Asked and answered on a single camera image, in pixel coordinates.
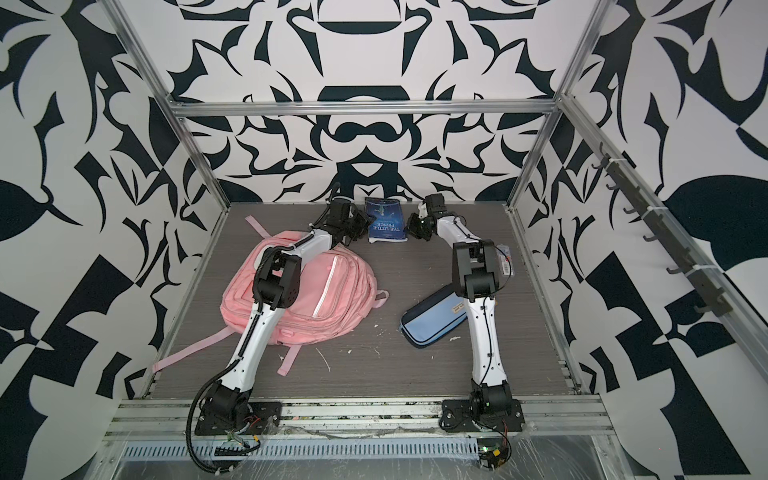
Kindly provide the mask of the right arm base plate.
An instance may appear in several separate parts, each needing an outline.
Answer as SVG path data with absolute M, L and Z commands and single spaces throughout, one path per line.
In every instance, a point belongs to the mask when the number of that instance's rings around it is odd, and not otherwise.
M 510 412 L 480 413 L 479 407 L 470 400 L 445 399 L 441 402 L 439 428 L 449 433 L 480 432 L 493 430 L 501 433 L 522 432 L 526 420 L 519 401 L 512 402 Z

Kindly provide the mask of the blue pencil case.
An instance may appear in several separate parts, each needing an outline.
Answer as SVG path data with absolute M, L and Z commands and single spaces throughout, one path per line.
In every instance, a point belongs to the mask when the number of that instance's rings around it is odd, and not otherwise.
M 416 348 L 439 341 L 467 319 L 465 299 L 451 284 L 408 309 L 400 319 L 400 332 Z

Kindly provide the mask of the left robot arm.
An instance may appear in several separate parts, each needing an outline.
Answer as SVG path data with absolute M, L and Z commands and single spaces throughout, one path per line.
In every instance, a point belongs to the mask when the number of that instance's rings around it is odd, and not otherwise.
M 266 348 L 284 345 L 287 374 L 304 345 L 353 331 L 388 294 L 370 265 L 348 249 L 372 222 L 347 199 L 333 199 L 308 231 L 264 234 L 222 296 L 220 313 L 240 339 L 224 371 L 201 389 L 201 416 L 241 428 Z

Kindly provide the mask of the pink student backpack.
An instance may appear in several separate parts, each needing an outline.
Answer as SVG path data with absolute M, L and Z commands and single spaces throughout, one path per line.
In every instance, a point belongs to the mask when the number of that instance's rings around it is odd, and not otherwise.
M 181 351 L 157 362 L 159 372 L 232 334 L 244 332 L 253 303 L 253 279 L 257 261 L 268 247 L 288 246 L 305 234 L 283 231 L 272 235 L 252 216 L 246 221 L 262 237 L 222 295 L 220 313 L 225 327 Z M 289 374 L 300 349 L 353 331 L 368 314 L 383 306 L 389 293 L 380 290 L 370 265 L 342 245 L 326 251 L 303 267 L 298 298 L 273 331 L 269 343 L 283 345 L 288 352 L 278 374 Z

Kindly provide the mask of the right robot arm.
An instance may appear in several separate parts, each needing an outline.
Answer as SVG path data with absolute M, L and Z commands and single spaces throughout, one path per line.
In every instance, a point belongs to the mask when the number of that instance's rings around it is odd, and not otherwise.
M 452 287 L 464 301 L 473 351 L 471 411 L 476 419 L 509 414 L 512 394 L 504 370 L 495 324 L 502 267 L 493 241 L 473 234 L 448 210 L 441 194 L 430 194 L 411 214 L 407 230 L 418 239 L 437 235 L 452 248 Z

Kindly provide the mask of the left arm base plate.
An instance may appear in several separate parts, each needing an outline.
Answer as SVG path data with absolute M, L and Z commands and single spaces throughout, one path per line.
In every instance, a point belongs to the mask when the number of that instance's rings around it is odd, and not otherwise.
M 193 424 L 193 432 L 196 436 L 264 434 L 280 425 L 282 407 L 278 401 L 259 401 L 240 403 L 233 410 L 225 410 L 207 403 Z

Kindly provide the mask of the blue Little Prince book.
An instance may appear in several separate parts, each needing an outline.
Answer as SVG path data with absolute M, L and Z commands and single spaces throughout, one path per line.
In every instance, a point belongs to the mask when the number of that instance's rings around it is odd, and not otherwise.
M 373 218 L 368 227 L 370 243 L 401 243 L 407 241 L 402 206 L 397 199 L 367 197 L 366 213 Z

